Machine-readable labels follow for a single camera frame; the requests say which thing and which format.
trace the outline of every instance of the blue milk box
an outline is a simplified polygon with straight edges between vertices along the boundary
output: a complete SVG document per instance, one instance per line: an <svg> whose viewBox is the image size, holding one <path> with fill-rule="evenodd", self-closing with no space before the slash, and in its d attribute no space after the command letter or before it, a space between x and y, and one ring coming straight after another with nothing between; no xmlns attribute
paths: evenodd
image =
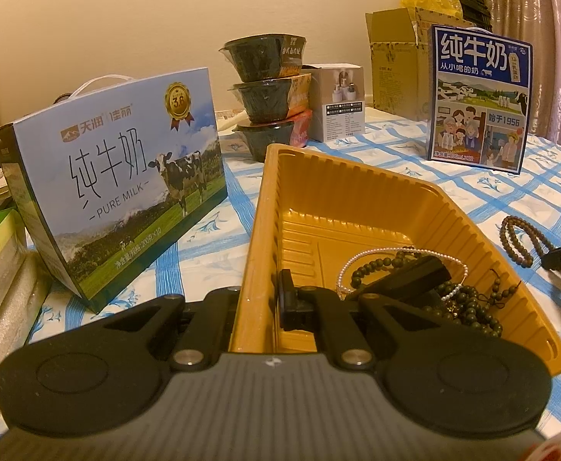
<svg viewBox="0 0 561 461"><path fill-rule="evenodd" d="M95 312L227 196L207 69L2 126L0 162L48 269Z"/></svg>
<svg viewBox="0 0 561 461"><path fill-rule="evenodd" d="M429 160L518 174L530 127L533 48L483 30L432 26Z"/></svg>

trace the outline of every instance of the tablecloth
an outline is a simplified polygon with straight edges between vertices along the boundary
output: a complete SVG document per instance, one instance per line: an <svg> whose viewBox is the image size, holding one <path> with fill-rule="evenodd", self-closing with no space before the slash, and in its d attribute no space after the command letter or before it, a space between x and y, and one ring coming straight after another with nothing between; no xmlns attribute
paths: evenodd
<svg viewBox="0 0 561 461"><path fill-rule="evenodd" d="M309 142L313 151L386 168L441 186L497 247L502 219L522 216L538 224L561 246L561 147L529 136L519 175L427 161L423 122L383 114L366 124L366 134L330 143ZM163 253L100 314L83 308L76 297L55 288L32 329L31 341L107 317L137 303L169 293L187 301L201 300L221 286L240 285L253 229L263 164L254 162L234 134L221 137L228 198ZM519 239L536 257L525 234ZM516 267L521 279L561 336L561 272L547 272L539 262ZM561 430L561 374L553 379L552 396L539 423L552 436ZM5 425L0 422L0 434Z"/></svg>

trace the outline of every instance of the gray ribbed panel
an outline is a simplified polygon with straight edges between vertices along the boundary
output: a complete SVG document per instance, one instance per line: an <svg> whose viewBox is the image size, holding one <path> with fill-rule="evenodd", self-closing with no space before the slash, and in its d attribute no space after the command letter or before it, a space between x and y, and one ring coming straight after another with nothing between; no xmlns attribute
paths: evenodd
<svg viewBox="0 0 561 461"><path fill-rule="evenodd" d="M0 461L516 461L543 441L533 431L469 441L399 414L375 381L325 356L226 354L214 368L177 374L146 413L83 439L12 429Z"/></svg>

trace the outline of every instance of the yellow plastic bag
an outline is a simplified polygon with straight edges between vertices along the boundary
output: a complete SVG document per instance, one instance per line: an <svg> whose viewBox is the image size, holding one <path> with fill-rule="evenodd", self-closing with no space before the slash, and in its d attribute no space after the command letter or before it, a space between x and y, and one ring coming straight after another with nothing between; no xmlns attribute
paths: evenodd
<svg viewBox="0 0 561 461"><path fill-rule="evenodd" d="M412 21L415 20L415 7L462 19L460 0L400 0L400 4L408 9Z"/></svg>

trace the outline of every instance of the gold medal badge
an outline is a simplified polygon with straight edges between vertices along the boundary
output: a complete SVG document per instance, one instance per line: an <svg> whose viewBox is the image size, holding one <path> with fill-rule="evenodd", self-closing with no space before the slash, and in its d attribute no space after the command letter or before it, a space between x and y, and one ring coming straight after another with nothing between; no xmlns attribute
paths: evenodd
<svg viewBox="0 0 561 461"><path fill-rule="evenodd" d="M178 131L178 125L182 119L186 121L186 124L191 125L191 121L194 121L189 111L191 108L191 94L185 85L182 83L172 83L168 86L165 102L168 114L172 118L170 130L175 128Z"/></svg>

